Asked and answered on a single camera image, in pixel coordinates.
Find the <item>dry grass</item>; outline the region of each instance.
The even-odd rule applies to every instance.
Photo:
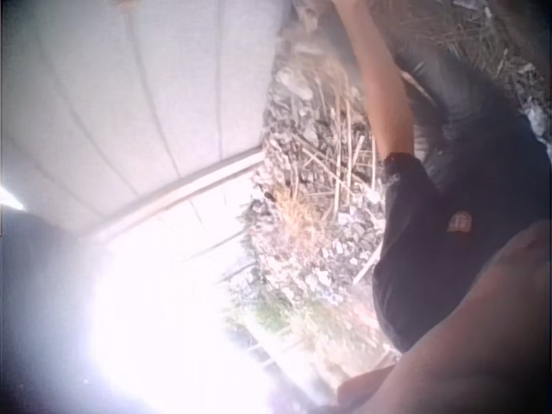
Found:
[[[284,186],[277,186],[273,195],[287,242],[295,251],[312,256],[329,244],[327,223],[311,199],[294,197],[292,189]]]

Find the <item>black shirt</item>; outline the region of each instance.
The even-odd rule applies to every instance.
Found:
[[[483,154],[445,189],[413,156],[386,159],[387,225],[373,295],[381,328],[399,351],[454,310],[510,238],[550,217],[550,160],[529,138]]]

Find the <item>bright light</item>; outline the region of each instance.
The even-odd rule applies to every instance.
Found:
[[[268,412],[270,379],[219,329],[204,276],[152,248],[118,254],[96,292],[96,360],[163,414]]]
[[[25,210],[16,197],[0,185],[0,204],[7,205],[16,210]]]

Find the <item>dry stick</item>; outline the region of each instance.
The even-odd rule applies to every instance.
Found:
[[[314,160],[315,156],[316,155],[311,155],[309,160],[303,164],[302,168],[306,168],[307,166],[309,166],[309,164]]]
[[[293,189],[293,198],[297,199],[297,195],[299,193],[299,170],[295,163],[293,163],[292,165],[293,171],[295,172],[295,188]]]
[[[366,262],[366,265],[364,265],[361,271],[353,279],[353,285],[356,285],[357,283],[359,283],[361,279],[366,275],[366,273],[368,273],[368,270],[370,270],[370,267],[372,267],[375,261],[380,257],[382,247],[383,247],[383,242],[381,242],[379,246],[373,251],[372,256]]]
[[[347,144],[348,144],[348,169],[347,169],[347,187],[351,188],[351,173],[353,172],[353,143],[351,142],[351,104],[348,99],[345,101],[347,105]],[[347,200],[350,203],[351,197],[348,194]]]
[[[303,149],[305,154],[310,155],[310,156],[314,156],[313,160],[316,161],[317,164],[319,166],[321,166],[324,169],[325,172],[327,172],[333,179],[339,179],[339,178],[337,178],[337,176],[334,173],[332,173],[330,171],[328,166],[326,166],[322,161],[320,161],[320,159],[323,159],[323,160],[328,159],[328,156],[325,153],[323,153],[322,151],[320,151],[317,148],[314,148],[307,140],[303,139],[301,136],[299,136],[299,135],[293,135],[293,136],[301,141],[301,143],[303,144],[302,149]],[[355,172],[353,172],[351,174],[351,177],[353,177],[361,185],[365,185],[367,183],[366,181],[364,181],[364,179],[359,177]],[[348,192],[353,194],[353,192],[349,188],[347,188],[345,183],[343,183],[342,181],[341,181],[341,185],[343,186],[343,188],[345,188],[345,190],[347,190]],[[368,187],[367,189],[372,193],[371,196],[376,196],[376,195],[377,195],[377,197],[380,196],[375,191],[372,191],[372,188]]]
[[[428,99],[433,106],[437,106],[435,101],[430,97],[428,92],[425,91],[425,89],[407,72],[400,71],[400,74],[405,82],[408,82],[412,86],[414,86],[418,91],[426,98]]]
[[[361,154],[361,148],[362,148],[362,144],[364,143],[364,138],[365,138],[365,136],[361,135],[361,138],[359,139],[359,143],[356,144],[356,149],[355,149],[354,155],[353,155],[353,165],[351,167],[351,170],[356,165],[356,161],[358,160],[359,155]]]
[[[376,140],[372,134],[372,191],[376,190]]]
[[[337,141],[337,161],[336,161],[336,177],[339,178],[339,173],[341,171],[342,164],[342,142],[340,139]],[[337,212],[339,211],[339,193],[340,193],[340,183],[342,181],[338,179],[336,181],[336,194],[334,196],[334,217],[337,217]],[[348,189],[348,194],[351,194],[350,187],[347,185],[345,188]]]
[[[326,101],[324,100],[324,94],[322,92],[322,85],[320,84],[320,79],[315,77],[315,82],[318,86],[318,93],[320,93],[320,100],[322,101],[322,109],[324,111],[324,117],[326,117]]]
[[[341,92],[337,93],[337,91],[334,89],[336,93],[336,136],[335,139],[337,139],[337,160],[336,160],[336,177],[338,180],[336,181],[336,194],[334,196],[334,218],[337,217],[337,212],[339,211],[339,193],[340,193],[340,187],[339,183],[341,180],[339,179],[339,174],[341,172],[341,165],[342,165],[342,138],[341,138],[341,132],[342,132],[342,109],[341,109]]]
[[[328,173],[328,175],[334,179],[337,183],[339,183],[349,194],[353,194],[353,192],[351,191],[350,188],[347,187],[347,185],[339,178],[337,177],[337,175],[335,175],[329,168],[328,166],[326,166],[320,159],[318,159],[318,157],[316,157],[315,154],[313,154],[311,151],[309,151],[307,148],[303,147],[303,151],[305,154],[307,155],[314,155],[314,158],[313,160],[319,165],[321,166],[325,172]]]

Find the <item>wooden stick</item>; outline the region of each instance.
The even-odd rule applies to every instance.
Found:
[[[353,167],[356,165],[356,161],[358,160],[359,155],[361,154],[361,148],[362,148],[362,144],[364,143],[365,138],[366,137],[364,135],[361,135],[361,138],[359,139],[359,143],[356,144],[356,149],[355,149],[354,155],[353,155]]]
[[[303,147],[303,151],[305,154],[307,155],[312,155],[312,153],[305,147]],[[350,194],[353,194],[353,192],[351,191],[350,188],[347,187],[347,185],[339,178],[337,177],[329,168],[328,166],[326,166],[322,161],[320,161],[320,159],[318,159],[318,157],[314,157],[313,160],[319,165],[321,166],[325,172],[327,172],[330,177],[332,179],[334,179],[335,181],[337,181],[348,193]]]
[[[341,172],[341,164],[342,164],[342,141],[337,138],[337,161],[336,161],[336,177],[339,178],[339,173]],[[336,181],[336,194],[334,196],[334,217],[337,217],[337,212],[339,211],[339,194],[341,192],[340,185],[342,181],[338,179]]]
[[[330,160],[328,159],[327,155],[324,154],[322,151],[320,151],[319,149],[317,148],[314,148],[309,142],[307,142],[307,140],[304,140],[301,136],[299,135],[293,135],[295,138],[299,139],[301,141],[301,143],[303,143],[303,151],[305,154],[307,155],[317,155],[318,157],[320,157],[321,159],[327,159],[329,162],[331,162],[332,164],[334,164],[335,162],[333,160]],[[317,162],[318,165],[320,165],[325,172],[327,172],[329,175],[331,175],[331,177],[333,179],[338,179],[337,176],[332,173],[330,171],[330,169],[322,162],[320,161],[320,159],[318,159],[316,156],[313,158],[314,161]],[[351,174],[351,177],[353,177],[358,183],[362,184],[362,185],[365,185],[367,184],[366,181],[364,181],[364,179],[362,179],[361,177],[359,177],[356,173],[352,173]],[[341,181],[341,185],[345,188],[345,190],[347,190],[348,192],[350,192],[351,194],[353,194],[353,192],[345,185],[345,183],[343,183]],[[371,196],[374,196],[376,197],[376,194],[375,194],[375,191],[372,190],[372,188],[368,187],[367,186],[367,189],[372,193]]]
[[[351,173],[353,172],[353,143],[351,142],[351,104],[348,100],[345,101],[347,105],[347,187],[351,188]],[[351,197],[347,195],[348,202],[351,202]]]
[[[430,97],[428,92],[425,91],[425,89],[407,72],[400,71],[400,74],[405,82],[408,82],[412,86],[414,86],[427,100],[430,101],[433,106],[437,106],[435,101]]]
[[[372,191],[376,191],[376,140],[372,135]]]
[[[372,256],[366,262],[366,265],[364,265],[364,267],[361,269],[359,274],[357,274],[356,277],[353,279],[353,285],[356,285],[357,283],[359,283],[362,280],[362,278],[366,276],[366,273],[368,273],[368,270],[370,270],[370,267],[372,267],[375,261],[380,258],[382,247],[383,247],[383,242],[381,242],[379,246],[373,251]]]
[[[318,93],[320,93],[320,100],[322,101],[322,108],[323,108],[323,111],[324,111],[324,117],[326,117],[326,101],[324,99],[324,93],[322,92],[322,85],[320,85],[320,79],[318,77],[315,78],[315,81],[317,82]]]

